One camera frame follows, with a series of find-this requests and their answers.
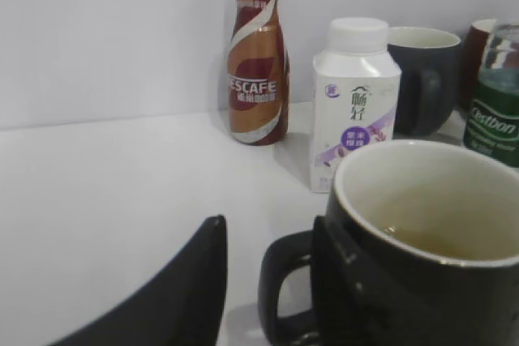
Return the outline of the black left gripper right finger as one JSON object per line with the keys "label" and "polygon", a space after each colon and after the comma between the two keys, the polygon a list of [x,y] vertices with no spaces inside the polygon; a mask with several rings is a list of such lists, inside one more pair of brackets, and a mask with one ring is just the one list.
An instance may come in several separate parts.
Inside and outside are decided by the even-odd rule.
{"label": "black left gripper right finger", "polygon": [[388,312],[377,295],[373,240],[359,227],[325,216],[312,232],[311,288],[323,345],[388,345]]}

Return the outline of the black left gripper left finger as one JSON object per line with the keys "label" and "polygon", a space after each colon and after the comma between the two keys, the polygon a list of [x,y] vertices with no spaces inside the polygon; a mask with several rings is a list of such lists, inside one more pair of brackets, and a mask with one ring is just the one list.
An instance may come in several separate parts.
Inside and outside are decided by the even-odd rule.
{"label": "black left gripper left finger", "polygon": [[227,291],[227,224],[208,217],[149,282],[59,345],[215,345]]}

